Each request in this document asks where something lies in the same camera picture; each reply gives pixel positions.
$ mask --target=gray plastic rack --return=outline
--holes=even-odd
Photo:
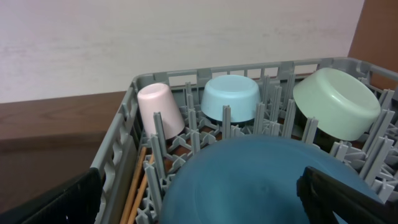
[[[159,72],[139,75],[134,78],[124,96],[121,106],[106,133],[106,136],[95,156],[92,167],[97,167],[106,181],[103,186],[101,208],[96,223],[117,223],[121,217],[137,155],[142,147],[151,148],[155,162],[150,164],[149,157],[144,162],[148,176],[148,188],[141,206],[137,211],[138,224],[154,223],[159,218],[162,199],[167,192],[173,177],[189,158],[208,144],[222,139],[238,138],[245,134],[266,134],[283,138],[301,139],[307,144],[314,144],[317,133],[317,118],[307,118],[305,127],[298,125],[298,109],[292,96],[293,87],[308,75],[296,75],[295,67],[316,65],[317,69],[330,67],[358,78],[379,99],[382,112],[371,126],[356,142],[334,141],[330,155],[358,171],[359,176],[380,197],[383,202],[398,200],[398,111],[395,101],[398,91],[380,90],[370,84],[373,73],[398,81],[398,74],[384,68],[353,58],[319,58],[289,62],[259,63],[228,67],[201,68],[176,72]],[[266,74],[267,68],[278,68],[277,76]],[[214,73],[259,70],[255,81],[260,87],[262,101],[257,104],[256,117],[253,121],[231,125],[231,108],[223,107],[221,123],[212,123],[201,111],[200,102],[203,89]],[[161,114],[154,114],[157,134],[146,136],[142,129],[136,95],[138,91],[152,83],[170,84],[170,77],[196,76],[196,84],[172,87],[175,101],[185,119],[185,130],[166,144],[161,122]],[[177,156],[171,152],[184,147],[189,153]],[[163,158],[172,161],[172,168],[165,169]]]

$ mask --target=tableware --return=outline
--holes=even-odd
[[[253,119],[256,105],[260,102],[258,84],[241,75],[222,75],[208,81],[205,85],[201,110],[209,118],[223,120],[223,106],[231,108],[231,122]]]
[[[374,94],[359,80],[333,68],[322,68],[293,89],[296,105],[318,128],[335,138],[353,141],[369,129],[381,111]]]
[[[142,123],[148,137],[156,134],[154,113],[162,115],[166,139],[178,135],[184,129],[184,120],[174,100],[170,87],[164,83],[145,86],[137,94]]]
[[[159,221],[309,223],[296,190],[306,166],[380,201],[355,170],[319,148],[250,135],[216,142],[187,161],[165,194]]]

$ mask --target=plastic cup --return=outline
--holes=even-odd
[[[369,129],[381,111],[373,93],[359,80],[333,68],[322,68],[298,83],[294,100],[306,117],[341,140],[353,141]]]
[[[162,115],[166,139],[175,137],[184,129],[184,120],[168,85],[155,83],[145,86],[138,92],[137,98],[142,123],[148,137],[156,134],[155,112],[160,112]]]
[[[231,108],[231,122],[253,119],[260,102],[258,84],[241,75],[223,75],[206,83],[201,110],[209,118],[223,120],[223,106]]]

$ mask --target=blue bowl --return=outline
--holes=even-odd
[[[315,146],[250,135],[216,142],[191,158],[165,195],[160,223],[309,223],[296,193],[306,166],[380,201],[353,169]]]
[[[201,110],[209,118],[223,120],[223,106],[231,108],[231,122],[253,119],[260,102],[258,84],[241,75],[222,75],[208,81],[201,100]]]

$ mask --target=wooden chopstick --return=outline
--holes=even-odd
[[[152,153],[152,155],[150,156],[149,163],[150,164],[153,163],[154,159],[155,159],[155,157],[154,157],[154,154]],[[144,178],[142,178],[141,185],[139,186],[137,197],[136,197],[136,200],[134,201],[134,205],[132,206],[130,217],[129,217],[127,224],[133,224],[134,221],[136,220],[137,209],[139,207],[139,204],[141,203],[141,200],[142,200],[142,197],[144,196],[146,188],[147,188],[147,176],[146,176],[146,174],[144,174]]]
[[[141,149],[141,153],[139,154],[138,164],[136,165],[136,169],[134,171],[134,175],[132,176],[131,186],[129,190],[129,195],[127,196],[126,204],[124,205],[124,210],[122,214],[122,218],[120,219],[120,224],[126,224],[129,220],[132,203],[134,201],[134,197],[136,196],[138,180],[142,172],[142,166],[144,165],[144,159],[146,156],[147,148],[143,147]]]

